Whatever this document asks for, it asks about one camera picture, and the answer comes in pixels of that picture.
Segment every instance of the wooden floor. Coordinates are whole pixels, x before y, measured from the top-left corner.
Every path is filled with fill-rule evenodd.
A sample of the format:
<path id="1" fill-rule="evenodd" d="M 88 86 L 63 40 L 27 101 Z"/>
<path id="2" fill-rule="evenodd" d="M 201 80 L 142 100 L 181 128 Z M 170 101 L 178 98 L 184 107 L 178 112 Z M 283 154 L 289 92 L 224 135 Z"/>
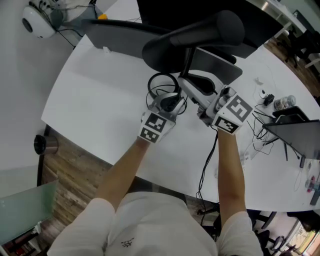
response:
<path id="1" fill-rule="evenodd" d="M 280 60 L 285 60 L 285 50 L 279 48 L 274 40 L 265 45 Z M 294 68 L 293 62 L 285 63 L 303 82 L 314 96 L 320 96 L 320 85 L 317 77 L 304 68 L 304 62 Z M 42 183 L 58 179 L 55 196 L 54 211 L 51 219 L 41 225 L 41 241 L 51 245 L 57 235 L 69 225 L 86 207 L 94 197 L 102 176 L 110 169 L 111 165 L 88 153 L 74 143 L 70 142 L 54 130 L 50 135 L 57 137 L 59 142 L 58 152 L 44 157 Z M 201 217 L 196 212 L 200 202 L 194 197 L 187 197 L 187 204 L 191 215 L 200 222 Z M 212 222 L 216 214 L 206 216 L 207 222 Z"/>

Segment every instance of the forearm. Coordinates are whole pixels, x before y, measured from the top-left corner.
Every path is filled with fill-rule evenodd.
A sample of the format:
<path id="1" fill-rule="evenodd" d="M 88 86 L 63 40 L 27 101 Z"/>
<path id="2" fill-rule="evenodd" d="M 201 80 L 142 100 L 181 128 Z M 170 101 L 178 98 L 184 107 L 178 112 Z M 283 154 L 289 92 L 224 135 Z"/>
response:
<path id="1" fill-rule="evenodd" d="M 95 197 L 107 200 L 117 210 L 136 176 L 149 145 L 149 142 L 137 138 L 127 152 L 105 174 Z"/>
<path id="2" fill-rule="evenodd" d="M 218 193 L 222 225 L 233 214 L 245 211 L 245 178 L 236 137 L 218 130 Z"/>

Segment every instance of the metal trash can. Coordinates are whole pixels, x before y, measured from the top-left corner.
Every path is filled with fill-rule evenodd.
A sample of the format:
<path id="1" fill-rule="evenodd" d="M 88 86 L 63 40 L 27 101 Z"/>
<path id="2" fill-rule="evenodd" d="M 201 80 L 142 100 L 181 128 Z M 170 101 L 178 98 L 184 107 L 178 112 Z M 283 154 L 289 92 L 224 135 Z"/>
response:
<path id="1" fill-rule="evenodd" d="M 54 136 L 36 135 L 33 142 L 34 150 L 38 155 L 55 154 L 58 151 L 58 140 Z"/>

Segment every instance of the black monitor screen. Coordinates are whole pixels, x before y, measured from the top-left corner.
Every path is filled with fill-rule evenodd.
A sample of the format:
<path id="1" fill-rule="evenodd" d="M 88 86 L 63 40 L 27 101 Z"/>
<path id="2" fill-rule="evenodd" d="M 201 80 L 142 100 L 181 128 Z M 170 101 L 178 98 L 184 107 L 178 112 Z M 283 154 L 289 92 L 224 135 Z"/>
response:
<path id="1" fill-rule="evenodd" d="M 268 123 L 263 127 L 307 159 L 320 160 L 320 121 Z"/>

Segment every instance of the shirt sleeve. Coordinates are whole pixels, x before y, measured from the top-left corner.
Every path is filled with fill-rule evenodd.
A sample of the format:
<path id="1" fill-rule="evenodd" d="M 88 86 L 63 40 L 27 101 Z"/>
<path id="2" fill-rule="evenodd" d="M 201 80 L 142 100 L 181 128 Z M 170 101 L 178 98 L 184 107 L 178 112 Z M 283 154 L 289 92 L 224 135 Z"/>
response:
<path id="1" fill-rule="evenodd" d="M 48 256 L 103 256 L 115 209 L 102 198 L 93 199 L 55 239 Z"/>
<path id="2" fill-rule="evenodd" d="M 263 255 L 246 211 L 237 212 L 225 222 L 216 245 L 219 256 Z"/>

